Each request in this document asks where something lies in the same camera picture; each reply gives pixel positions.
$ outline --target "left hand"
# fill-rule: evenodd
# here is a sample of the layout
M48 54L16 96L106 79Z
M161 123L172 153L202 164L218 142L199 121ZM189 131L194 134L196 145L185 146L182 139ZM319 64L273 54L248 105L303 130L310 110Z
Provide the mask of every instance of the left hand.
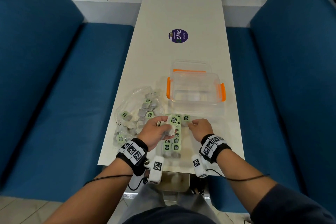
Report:
M148 151L153 150L158 142L160 141L162 134L165 131L169 131L171 129L171 125L165 124L163 126L157 127L156 124L158 121L167 121L168 116L158 116L155 118L150 119L143 129L141 130L140 134L138 134L137 138L143 141L148 146ZM174 136L165 136L163 140L172 139Z

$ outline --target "hand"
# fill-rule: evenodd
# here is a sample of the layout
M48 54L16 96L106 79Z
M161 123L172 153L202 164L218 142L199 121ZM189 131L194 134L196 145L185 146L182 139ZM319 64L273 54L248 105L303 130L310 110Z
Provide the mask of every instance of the hand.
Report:
M212 126L207 119L193 120L192 123L188 123L188 127L196 141L199 142L201 142L206 135L213 134Z
M143 141L148 146L148 151L153 150L158 142L160 141L162 134L165 131L169 131L171 129L171 125L165 124L163 126L157 127L156 124L158 121L167 121L168 116L158 116L150 119L140 134L138 134L138 138ZM163 140L172 139L174 136L165 136Z

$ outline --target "blue cushion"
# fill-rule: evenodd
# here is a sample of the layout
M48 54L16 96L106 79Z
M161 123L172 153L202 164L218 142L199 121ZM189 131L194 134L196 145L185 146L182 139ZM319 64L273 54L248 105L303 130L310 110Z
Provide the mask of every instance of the blue cushion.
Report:
M65 201L97 175L133 27L84 24L2 194Z
M82 21L71 0L0 0L0 176Z
M268 0L251 29L308 196L336 215L336 9Z
M226 28L245 160L284 186L300 190L286 137L249 28ZM222 177L209 178L212 204L246 212Z

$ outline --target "clear plastic container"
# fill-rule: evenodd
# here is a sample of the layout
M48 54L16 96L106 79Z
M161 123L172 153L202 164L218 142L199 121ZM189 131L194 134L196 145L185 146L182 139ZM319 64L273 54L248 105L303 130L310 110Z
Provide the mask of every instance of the clear plastic container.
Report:
M225 101L225 86L203 62L177 60L167 79L167 98L176 111L202 111Z

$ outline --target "person's leg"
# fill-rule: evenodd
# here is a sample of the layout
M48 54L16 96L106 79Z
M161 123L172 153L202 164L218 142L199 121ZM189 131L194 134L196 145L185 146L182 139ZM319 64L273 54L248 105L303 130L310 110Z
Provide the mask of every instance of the person's leg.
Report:
M212 211L202 195L179 193L177 195L177 204L191 211L203 214L214 221L216 224L220 224L217 216Z
M166 206L162 192L157 190L154 184L145 184L121 216L118 224L124 223L136 214L161 206Z

